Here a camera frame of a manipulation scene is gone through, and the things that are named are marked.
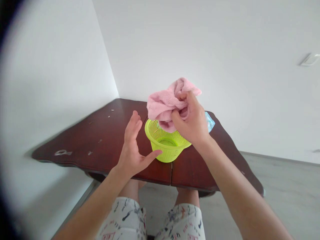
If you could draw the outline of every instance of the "scratch mark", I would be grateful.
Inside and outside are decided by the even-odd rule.
[[[64,155],[64,154],[70,156],[70,155],[72,154],[72,152],[67,152],[67,150],[62,149],[62,150],[57,151],[54,155],[55,155],[55,156],[60,156],[60,155]]]

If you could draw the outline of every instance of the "table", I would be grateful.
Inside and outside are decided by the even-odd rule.
[[[137,136],[139,152],[146,156],[152,151],[144,131],[144,125],[148,119],[146,106],[146,102],[115,99],[37,148],[32,153],[32,158],[64,167],[78,167],[95,175],[108,174],[118,163],[124,131],[133,110],[138,111],[143,121]],[[252,173],[231,137],[215,115],[212,112],[208,113],[216,123],[210,135],[253,187],[263,195],[262,184]],[[154,160],[134,178],[204,192],[219,190],[204,160],[192,145],[184,149],[172,163]]]

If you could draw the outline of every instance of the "plastic basket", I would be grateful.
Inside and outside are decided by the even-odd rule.
[[[146,135],[151,142],[152,150],[162,150],[157,159],[160,162],[169,163],[174,161],[183,149],[191,145],[184,139],[178,131],[168,133],[164,131],[158,124],[158,120],[147,120],[144,127]]]

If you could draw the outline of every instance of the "forearm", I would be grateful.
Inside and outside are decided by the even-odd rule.
[[[128,177],[113,168],[106,179],[54,239],[94,239]]]
[[[195,145],[244,239],[292,239],[278,217],[214,139]]]

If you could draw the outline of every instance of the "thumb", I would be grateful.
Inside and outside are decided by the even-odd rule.
[[[149,153],[148,156],[146,156],[143,160],[143,164],[145,167],[149,166],[150,163],[156,158],[158,157],[160,154],[162,154],[162,151],[161,150],[155,150],[151,153]]]
[[[175,128],[178,130],[178,132],[186,124],[182,120],[182,118],[180,117],[180,114],[177,109],[172,111],[171,118],[172,118],[173,124],[174,124]]]
[[[197,109],[197,106],[199,105],[199,102],[196,98],[196,96],[193,94],[192,91],[189,91],[187,94],[187,101],[190,108],[190,111],[193,112]]]

